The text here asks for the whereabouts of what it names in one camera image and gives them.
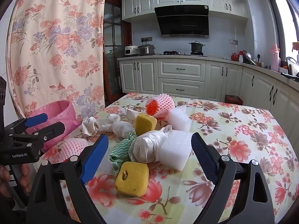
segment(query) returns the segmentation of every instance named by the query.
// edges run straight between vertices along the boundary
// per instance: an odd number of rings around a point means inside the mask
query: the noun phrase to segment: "blue gripper pad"
[[[106,135],[101,135],[93,145],[93,150],[82,165],[81,182],[85,185],[94,177],[103,157],[108,149],[109,139]]]
[[[48,120],[48,116],[46,113],[39,114],[37,116],[33,116],[31,118],[28,118],[25,122],[25,126],[28,128],[31,128],[33,126],[39,125],[41,123],[44,123]]]
[[[211,155],[211,151],[208,148],[209,146],[206,145],[204,140],[201,138],[199,133],[194,133],[191,138],[191,146],[193,149],[194,154],[197,157],[204,174],[206,175],[207,179],[212,181],[213,184],[218,183],[218,166]]]

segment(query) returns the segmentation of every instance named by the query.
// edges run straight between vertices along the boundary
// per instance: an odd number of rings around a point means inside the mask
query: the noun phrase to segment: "range hood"
[[[209,38],[207,5],[174,5],[156,7],[162,37]]]

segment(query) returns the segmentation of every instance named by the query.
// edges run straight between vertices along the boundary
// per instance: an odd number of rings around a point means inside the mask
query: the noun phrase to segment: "wall outlet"
[[[238,45],[238,41],[237,40],[229,40],[230,44],[234,44],[234,45]]]

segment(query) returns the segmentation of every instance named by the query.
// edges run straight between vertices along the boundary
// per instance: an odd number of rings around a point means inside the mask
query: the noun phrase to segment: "floral curtain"
[[[17,0],[8,30],[7,77],[19,116],[67,99],[78,120],[104,108],[105,0]]]

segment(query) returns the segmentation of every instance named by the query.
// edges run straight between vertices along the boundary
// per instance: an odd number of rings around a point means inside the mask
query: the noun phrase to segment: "black pot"
[[[191,51],[192,52],[202,52],[202,47],[205,46],[205,44],[201,44],[199,41],[195,41],[195,42],[192,42],[192,43],[189,43],[189,44],[191,44]]]

